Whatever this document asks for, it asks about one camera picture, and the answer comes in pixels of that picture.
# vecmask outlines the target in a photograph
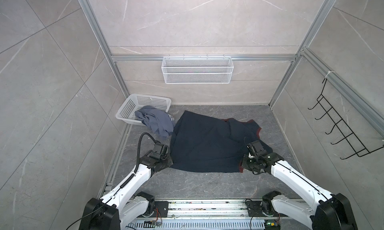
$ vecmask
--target white cable clip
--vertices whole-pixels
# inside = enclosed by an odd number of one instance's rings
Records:
[[[327,78],[327,76],[329,75],[329,73],[331,73],[332,71],[328,71],[328,73],[325,75],[324,78]]]

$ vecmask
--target gray marble floor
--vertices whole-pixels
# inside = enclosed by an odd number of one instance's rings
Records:
[[[226,119],[233,117],[246,122],[255,120],[262,130],[260,138],[288,161],[294,168],[297,165],[286,145],[275,117],[268,106],[194,106],[172,105],[169,113],[177,120],[184,110]],[[116,186],[135,166],[137,142],[143,132],[150,132],[147,127],[133,125],[118,167],[113,185]],[[170,137],[162,143],[169,144]],[[141,144],[141,155],[152,150],[153,142],[145,137]],[[195,173],[167,168],[154,174],[149,181],[138,190],[163,198],[261,198],[270,191],[278,190],[289,198],[299,196],[279,179],[269,175],[253,175],[250,171],[244,173]],[[299,228],[298,222],[284,220],[285,228]]]

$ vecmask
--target black wire rack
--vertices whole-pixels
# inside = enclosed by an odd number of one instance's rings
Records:
[[[324,83],[324,86],[323,86],[323,89],[322,89],[322,91],[321,91],[319,97],[316,99],[316,101],[317,101],[316,105],[314,105],[314,107],[312,107],[312,108],[308,108],[308,110],[312,110],[312,109],[315,108],[317,105],[320,105],[320,106],[323,108],[323,110],[325,111],[325,113],[324,113],[324,115],[322,115],[319,119],[315,118],[315,120],[320,120],[320,119],[323,118],[325,115],[328,115],[329,118],[330,118],[330,119],[333,121],[333,123],[334,123],[334,125],[333,125],[331,131],[328,132],[328,133],[326,132],[325,134],[327,134],[327,135],[331,134],[332,131],[334,130],[334,128],[336,127],[336,128],[340,131],[340,133],[343,135],[343,138],[342,138],[340,141],[338,141],[338,142],[336,142],[336,143],[332,143],[332,142],[331,142],[331,144],[332,144],[332,145],[336,145],[336,144],[338,144],[339,142],[341,142],[341,141],[343,141],[343,140],[346,140],[346,141],[348,142],[348,144],[351,146],[351,148],[353,149],[354,153],[353,153],[352,155],[350,155],[350,156],[348,156],[348,157],[346,157],[346,158],[341,158],[341,157],[340,157],[340,159],[342,159],[342,160],[344,160],[344,159],[348,159],[348,158],[350,158],[351,156],[354,156],[354,155],[357,155],[358,157],[362,157],[362,156],[371,154],[372,152],[375,152],[375,151],[377,151],[377,150],[379,150],[379,149],[384,148],[384,145],[383,145],[382,147],[377,148],[377,149],[375,149],[375,150],[373,150],[373,151],[370,151],[370,150],[367,149],[367,147],[360,141],[360,139],[358,138],[358,136],[352,131],[352,129],[351,129],[351,128],[349,127],[349,125],[344,121],[344,119],[340,116],[340,114],[336,111],[336,109],[333,108],[333,106],[329,103],[329,101],[324,97],[324,95],[323,95],[323,91],[324,91],[325,84],[327,83],[327,79],[325,78],[325,79],[323,80],[322,83]],[[321,100],[325,100],[325,101],[329,104],[330,108],[329,108],[328,110],[326,110],[326,109],[324,108],[324,106],[321,104],[321,102],[320,102]],[[336,112],[336,114],[340,117],[340,120],[337,121],[337,122],[336,122],[336,121],[334,120],[334,118],[332,118],[331,115],[329,114],[329,111],[332,110],[332,109],[333,109],[334,112]],[[348,135],[345,135],[345,134],[343,133],[343,131],[341,131],[341,129],[339,128],[339,126],[338,126],[339,123],[344,123],[352,133],[350,133],[350,134],[348,134]],[[361,143],[363,149],[357,151],[357,150],[352,146],[351,142],[348,140],[347,137],[349,137],[349,136],[354,136],[354,137],[356,137],[357,140]]]

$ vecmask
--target marble tile wall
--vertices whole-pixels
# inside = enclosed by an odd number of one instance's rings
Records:
[[[293,53],[324,0],[89,0],[113,53]]]
[[[384,115],[384,0],[338,0],[310,49]]]
[[[330,132],[333,123],[328,116],[315,120],[324,114],[324,110],[316,104],[316,98],[323,88],[324,77],[305,59],[299,63],[290,78],[284,92],[273,108],[283,132],[298,159],[306,176],[317,184],[329,188],[334,193],[342,193],[351,201],[359,228],[382,229],[383,218],[375,214],[382,211],[384,200],[381,174],[384,164],[384,149],[372,154],[353,156],[353,150],[342,139],[340,131]],[[328,82],[324,88],[324,96],[334,109],[348,123],[363,144],[370,150],[383,145],[379,133],[357,112],[355,108]],[[338,125],[343,133],[350,131],[344,124]],[[355,137],[348,140],[361,150],[362,145]]]
[[[289,61],[234,61],[229,84],[165,84],[161,61],[118,62],[130,93],[171,98],[173,104],[266,105]]]
[[[99,192],[124,96],[77,0],[0,0],[0,32],[0,229],[65,229]]]

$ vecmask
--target white plastic basket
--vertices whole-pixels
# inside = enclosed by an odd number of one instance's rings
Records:
[[[233,62],[229,56],[164,57],[161,69],[166,84],[229,83]]]
[[[119,108],[116,118],[128,124],[144,126],[135,116],[135,111],[144,107],[156,107],[163,112],[168,112],[171,100],[166,97],[157,97],[143,94],[130,94]]]

